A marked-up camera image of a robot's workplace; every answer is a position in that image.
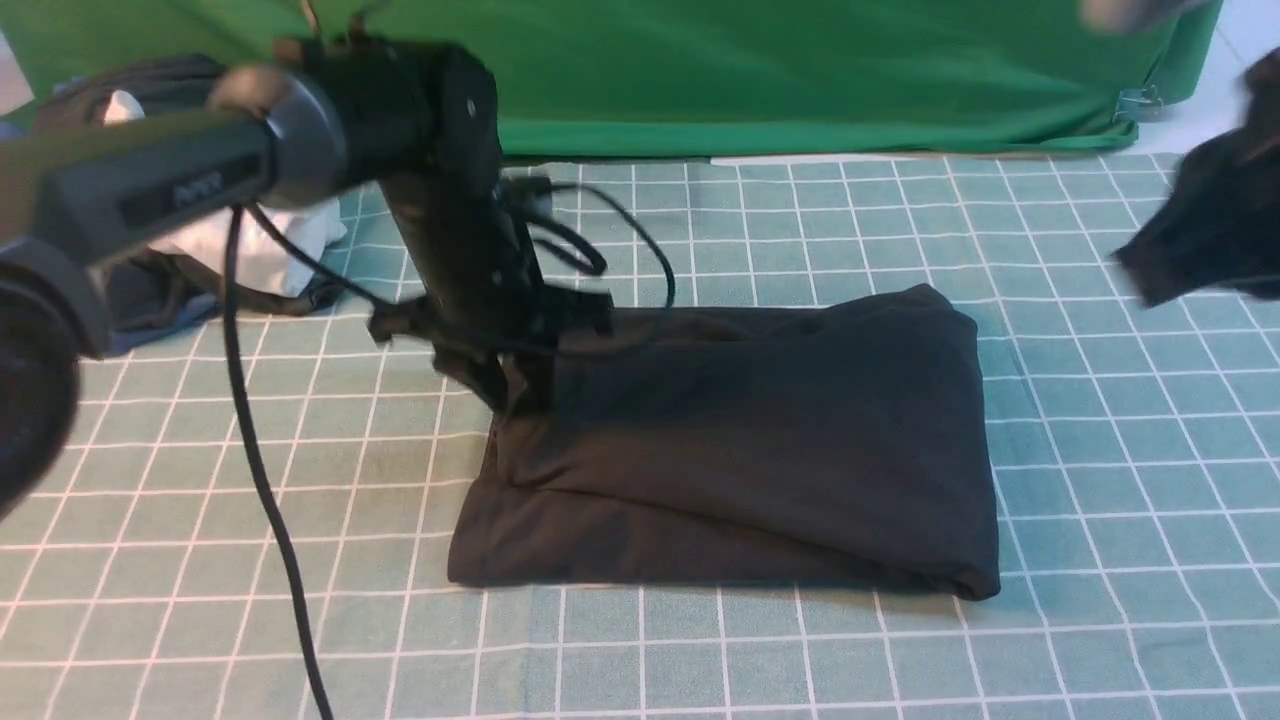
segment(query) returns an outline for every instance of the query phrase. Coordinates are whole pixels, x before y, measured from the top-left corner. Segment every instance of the black cloth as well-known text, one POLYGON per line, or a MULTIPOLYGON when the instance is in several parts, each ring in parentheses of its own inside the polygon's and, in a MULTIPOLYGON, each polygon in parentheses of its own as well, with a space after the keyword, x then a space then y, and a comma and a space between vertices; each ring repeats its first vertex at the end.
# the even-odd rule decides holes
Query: black cloth
MULTIPOLYGON (((657 316, 618 311, 617 340, 657 316)), ((649 350, 559 360, 552 413, 495 415, 448 578, 989 598, 977 342, 969 316, 918 286, 827 309, 680 309, 649 350)))

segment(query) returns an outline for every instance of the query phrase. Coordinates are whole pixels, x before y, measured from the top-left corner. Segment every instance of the green backdrop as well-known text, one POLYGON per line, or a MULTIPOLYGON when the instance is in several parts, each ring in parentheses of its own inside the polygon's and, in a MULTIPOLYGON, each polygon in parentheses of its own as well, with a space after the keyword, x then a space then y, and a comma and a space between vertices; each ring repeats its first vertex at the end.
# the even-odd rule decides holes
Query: green backdrop
MULTIPOLYGON (((339 29, 362 0, 315 0, 339 29)), ((396 0, 371 26, 494 70, 507 151, 707 156, 1105 150, 1125 88, 1190 95, 1219 13, 1094 37, 1076 0, 396 0)), ((294 0, 0 0, 37 97, 172 53, 264 58, 294 0)))

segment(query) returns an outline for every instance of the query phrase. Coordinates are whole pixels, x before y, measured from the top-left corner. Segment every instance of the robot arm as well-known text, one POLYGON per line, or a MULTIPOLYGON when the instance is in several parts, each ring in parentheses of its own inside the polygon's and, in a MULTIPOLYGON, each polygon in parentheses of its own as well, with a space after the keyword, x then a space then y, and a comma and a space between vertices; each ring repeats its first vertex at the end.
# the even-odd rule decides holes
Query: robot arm
POLYGON ((608 329, 607 293, 543 282, 521 202, 557 188, 502 181, 497 87, 477 59, 360 27, 275 50, 227 73, 207 110, 0 146, 0 519, 65 443, 79 357, 109 347, 108 269, 228 206, 301 208, 376 181, 429 295, 376 302, 374 340, 431 342, 436 369, 495 410, 504 359, 549 397, 559 334, 608 329))

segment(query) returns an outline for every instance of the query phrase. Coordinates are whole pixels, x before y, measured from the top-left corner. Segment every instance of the wire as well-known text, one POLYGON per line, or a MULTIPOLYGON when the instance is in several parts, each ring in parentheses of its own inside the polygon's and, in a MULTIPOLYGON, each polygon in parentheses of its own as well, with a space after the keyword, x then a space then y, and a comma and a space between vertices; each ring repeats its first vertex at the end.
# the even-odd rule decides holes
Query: wire
MULTIPOLYGON (((293 551, 293 542, 289 539, 289 530, 284 525, 284 516, 280 514, 279 505, 275 503, 271 483, 266 478, 266 464, 262 461, 262 448, 257 442, 257 432, 253 428, 253 415, 250 409, 248 383, 244 378, 239 332, 236 328, 236 311, 239 306, 236 286, 236 264, 239 256, 239 231, 243 214, 244 208, 236 206, 232 209, 230 228, 227 231, 227 252, 223 256, 223 338, 227 346, 227 373, 232 383, 232 402, 236 406, 236 419, 239 424, 244 455, 248 459, 250 474, 253 478, 253 487, 257 489, 259 500, 262 501, 262 511, 266 512, 271 533, 275 534, 275 544, 280 550, 280 560, 284 562, 284 574, 289 582, 289 596, 293 600, 293 618, 298 625, 298 642, 302 646, 302 662, 306 666, 307 682, 311 684, 311 694, 315 697, 320 720, 334 720, 333 708, 329 706, 329 694, 324 689, 324 679, 320 675, 315 639, 311 637, 307 598, 302 588, 302 570, 298 566, 298 556, 293 551)), ((261 215, 261 209, 251 205, 250 214, 257 219, 261 215)))
POLYGON ((307 18, 307 24, 311 26, 311 35, 316 40, 324 40, 324 32, 320 29, 320 18, 316 15, 315 5, 311 0, 302 0, 302 14, 307 18))
MULTIPOLYGON (((620 215, 622 215, 623 222, 626 222, 636 234, 653 250, 657 256, 658 263, 662 265, 663 274, 667 278, 667 297, 663 310, 669 310, 676 302, 676 274, 671 268, 671 261, 667 255, 662 251, 662 247, 649 234, 648 231, 636 220, 617 200, 608 196, 603 191, 589 186, 577 186, 570 183, 543 186, 544 193, 567 192, 570 190, 582 190, 595 197, 600 199, 603 202, 613 208, 620 215)), ((285 528, 284 516, 280 514, 280 507, 275 502, 275 496, 273 493, 271 483, 266 477, 266 464, 262 461, 262 450, 259 445, 257 430, 253 427, 252 409, 250 407, 248 398, 248 382, 244 377, 243 356, 239 343, 239 331, 236 325, 236 314, 239 309, 239 300, 237 297, 238 286, 236 284, 236 265, 239 258, 239 241, 241 241, 241 225, 243 224, 243 217, 248 213, 253 222, 262 228, 266 234, 275 241, 291 258, 319 273, 324 277, 338 282, 346 290, 352 293, 367 300, 374 305, 375 309, 392 309, 396 305, 378 297, 372 292, 360 287, 360 284, 352 282, 351 279, 330 270, 320 261, 315 260, 307 255, 302 249, 293 245, 275 223, 266 217, 266 213, 256 204, 250 204, 246 206, 232 208, 232 222, 227 231, 227 249, 223 256, 223 278, 221 278, 221 302, 223 302, 223 337, 225 341, 227 350, 227 372, 232 386, 232 402, 236 406, 236 419, 239 424, 241 438, 244 445, 244 455, 248 459, 250 475, 253 478, 253 487, 257 489, 257 497, 262 502, 262 511, 266 514, 268 523, 271 525, 271 533, 275 536, 275 543, 280 550, 280 559, 284 562, 284 574, 289 583, 289 597, 293 601, 293 618, 297 623, 298 629, 298 643, 302 647, 302 662, 306 666, 307 683, 311 685, 311 694, 315 697, 316 708, 320 714, 320 720, 334 720, 333 708, 329 705, 329 696, 324 687, 324 678, 320 673, 320 662, 316 657, 315 639, 311 634, 311 620, 307 612, 306 592, 302 587, 302 571, 298 566, 298 557, 293 550, 293 542, 289 539, 289 530, 285 528)), ((526 211, 512 211, 512 219, 524 220, 527 224, 540 227, 548 232, 558 236, 561 240, 568 242, 575 247, 584 258, 580 260, 573 258, 568 251, 547 243, 545 241, 540 243, 543 247, 552 249, 552 252, 561 259, 568 259, 571 266, 585 269, 588 273, 599 275, 603 274, 605 269, 604 256, 585 238, 579 233, 570 229, 568 227, 552 220, 549 218, 541 218, 526 211)), ((668 313, 663 313, 660 319, 666 319, 668 313)), ((449 327, 448 332, 457 333, 461 337, 468 337, 475 342, 480 342, 485 346, 494 347, 498 350, 513 351, 513 352, 530 352, 539 355, 552 355, 556 357, 573 357, 584 360, 600 360, 605 357, 618 357, 625 354, 636 352, 644 347, 652 345, 654 340, 662 332, 662 323, 655 323, 652 328, 649 337, 644 341, 628 345, 623 348, 609 351, 609 352, 570 352, 558 348, 541 347, 532 343, 525 343, 506 338, 490 338, 481 333, 475 333, 468 328, 449 327)))

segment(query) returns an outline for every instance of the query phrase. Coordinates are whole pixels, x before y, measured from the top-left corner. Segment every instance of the grid mat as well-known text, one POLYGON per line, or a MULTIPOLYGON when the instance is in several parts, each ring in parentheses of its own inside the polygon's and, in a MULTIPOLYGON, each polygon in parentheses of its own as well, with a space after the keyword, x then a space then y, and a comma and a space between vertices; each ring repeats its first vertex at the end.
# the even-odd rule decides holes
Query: grid mat
MULTIPOLYGON (((1280 304, 1138 311, 1101 259, 1176 159, 548 165, 622 199, 684 305, 929 282, 980 325, 1004 592, 526 588, 443 577, 484 407, 365 309, 247 319, 251 393, 343 719, 1276 720, 1280 304)), ((330 261, 419 284, 376 192, 330 261)), ((621 305, 663 282, 603 206, 621 305)), ((215 324, 86 368, 63 462, 0 525, 0 717, 314 716, 215 324)))

